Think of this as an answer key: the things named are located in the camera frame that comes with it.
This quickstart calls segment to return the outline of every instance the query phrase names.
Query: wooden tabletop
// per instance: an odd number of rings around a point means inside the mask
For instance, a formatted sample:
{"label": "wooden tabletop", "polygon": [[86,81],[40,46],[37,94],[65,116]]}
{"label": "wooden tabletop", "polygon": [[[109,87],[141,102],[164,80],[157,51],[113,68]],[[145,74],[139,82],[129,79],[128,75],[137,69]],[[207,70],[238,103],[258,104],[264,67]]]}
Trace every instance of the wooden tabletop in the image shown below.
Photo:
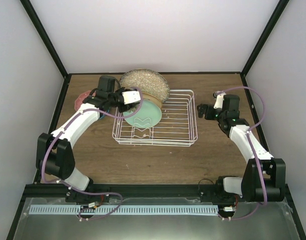
{"label": "wooden tabletop", "polygon": [[[117,79],[121,76],[111,75]],[[75,113],[76,98],[97,87],[99,77],[72,76],[57,127]],[[193,90],[196,105],[214,104],[213,92],[242,86],[238,74],[165,74],[164,77],[171,89]],[[240,117],[253,124],[244,90],[230,94],[239,95]],[[196,184],[206,177],[216,180],[222,175],[243,176],[246,162],[217,122],[196,120],[198,140],[192,146],[161,147],[118,144],[112,138],[114,119],[105,117],[92,124],[75,144],[76,167],[95,183],[108,184]]]}

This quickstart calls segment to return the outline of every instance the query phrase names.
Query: teal plate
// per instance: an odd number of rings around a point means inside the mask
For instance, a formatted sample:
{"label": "teal plate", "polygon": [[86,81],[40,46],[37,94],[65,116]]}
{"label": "teal plate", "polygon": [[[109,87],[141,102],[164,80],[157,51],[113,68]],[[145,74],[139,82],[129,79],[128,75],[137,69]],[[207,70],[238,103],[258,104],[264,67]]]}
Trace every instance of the teal plate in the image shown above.
{"label": "teal plate", "polygon": [[[123,116],[127,117],[132,113],[126,111],[123,113]],[[144,99],[141,109],[134,116],[125,118],[125,121],[131,126],[146,129],[155,126],[161,119],[161,109],[151,101]]]}

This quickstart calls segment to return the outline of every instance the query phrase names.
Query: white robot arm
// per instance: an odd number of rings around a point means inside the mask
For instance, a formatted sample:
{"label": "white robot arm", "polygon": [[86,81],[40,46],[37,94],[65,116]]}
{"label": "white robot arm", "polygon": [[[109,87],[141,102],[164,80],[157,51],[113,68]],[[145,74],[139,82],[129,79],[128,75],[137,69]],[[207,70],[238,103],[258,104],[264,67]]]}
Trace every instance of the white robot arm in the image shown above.
{"label": "white robot arm", "polygon": [[114,92],[116,79],[111,76],[101,76],[96,95],[90,95],[76,113],[60,128],[50,134],[43,133],[38,138],[36,167],[42,170],[43,159],[51,141],[59,135],[56,152],[50,152],[46,162],[45,172],[55,175],[70,186],[84,191],[90,179],[83,175],[76,167],[72,148],[78,138],[94,122],[102,117],[96,110],[108,111],[111,107],[118,107],[125,112],[133,108],[141,99],[138,91],[120,88]]}
{"label": "white robot arm", "polygon": [[227,193],[243,196],[249,202],[261,202],[263,198],[262,188],[259,181],[257,165],[254,153],[247,139],[255,149],[260,160],[262,173],[270,175],[265,179],[265,185],[269,188],[269,200],[283,200],[285,187],[285,163],[282,159],[274,157],[260,144],[253,133],[249,131],[249,125],[245,119],[239,118],[239,97],[222,92],[215,92],[216,102],[214,105],[201,104],[197,107],[198,116],[206,120],[216,120],[220,129],[229,137],[242,153],[247,167],[243,177],[225,176],[222,179],[223,190]]}

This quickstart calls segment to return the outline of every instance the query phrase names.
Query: white back wall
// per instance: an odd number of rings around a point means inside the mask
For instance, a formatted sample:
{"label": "white back wall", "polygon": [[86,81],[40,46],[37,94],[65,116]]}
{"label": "white back wall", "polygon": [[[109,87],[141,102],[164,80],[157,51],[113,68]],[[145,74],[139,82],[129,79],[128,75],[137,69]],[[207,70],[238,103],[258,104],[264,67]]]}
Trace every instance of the white back wall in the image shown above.
{"label": "white back wall", "polygon": [[69,73],[242,71],[278,0],[32,0]]}
{"label": "white back wall", "polygon": [[36,172],[63,78],[20,1],[0,1],[0,240]]}
{"label": "white back wall", "polygon": [[[286,162],[286,180],[306,232],[306,0],[290,1],[247,75],[264,97],[263,131]],[[261,112],[260,101],[254,97]]]}

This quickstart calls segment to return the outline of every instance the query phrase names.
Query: wire dish rack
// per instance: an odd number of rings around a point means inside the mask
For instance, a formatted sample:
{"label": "wire dish rack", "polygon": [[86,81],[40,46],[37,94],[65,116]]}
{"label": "wire dish rack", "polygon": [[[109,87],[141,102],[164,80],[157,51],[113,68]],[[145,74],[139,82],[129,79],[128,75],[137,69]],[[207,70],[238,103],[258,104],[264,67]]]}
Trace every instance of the wire dish rack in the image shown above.
{"label": "wire dish rack", "polygon": [[[162,119],[154,127],[147,127],[150,119],[138,119],[134,126],[124,119],[115,119],[113,138],[119,144],[189,147],[197,140],[194,92],[170,90],[162,106]],[[122,116],[116,109],[115,115]]]}

